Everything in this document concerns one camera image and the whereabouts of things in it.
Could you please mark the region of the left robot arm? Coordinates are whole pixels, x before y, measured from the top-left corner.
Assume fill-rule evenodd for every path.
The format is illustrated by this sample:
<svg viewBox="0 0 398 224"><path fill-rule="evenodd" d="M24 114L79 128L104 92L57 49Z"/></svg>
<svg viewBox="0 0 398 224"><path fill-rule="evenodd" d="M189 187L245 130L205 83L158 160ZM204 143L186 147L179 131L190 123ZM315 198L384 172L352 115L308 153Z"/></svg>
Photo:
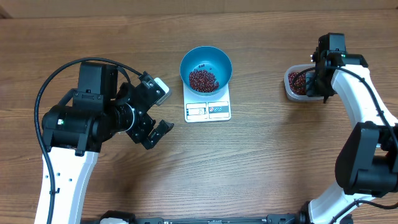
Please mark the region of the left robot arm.
<svg viewBox="0 0 398 224"><path fill-rule="evenodd" d="M36 223L80 222L86 188L103 142L124 131L136 144L152 149L173 128L172 123L156 123L146 114L171 94L161 79L137 87L122 86L127 93L121 105L102 111L55 105L44 115L44 168Z"/></svg>

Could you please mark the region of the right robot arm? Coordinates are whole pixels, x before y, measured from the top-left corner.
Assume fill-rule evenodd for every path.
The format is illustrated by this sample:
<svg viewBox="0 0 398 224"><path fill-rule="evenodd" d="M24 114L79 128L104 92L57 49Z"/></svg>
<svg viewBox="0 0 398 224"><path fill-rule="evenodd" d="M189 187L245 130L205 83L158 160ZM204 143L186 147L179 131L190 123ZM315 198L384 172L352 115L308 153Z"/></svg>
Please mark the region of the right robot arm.
<svg viewBox="0 0 398 224"><path fill-rule="evenodd" d="M307 202L297 223L352 223L350 212L397 192L397 118L382 102L362 55L326 50L312 55L318 96L337 94L353 127L335 163L335 182Z"/></svg>

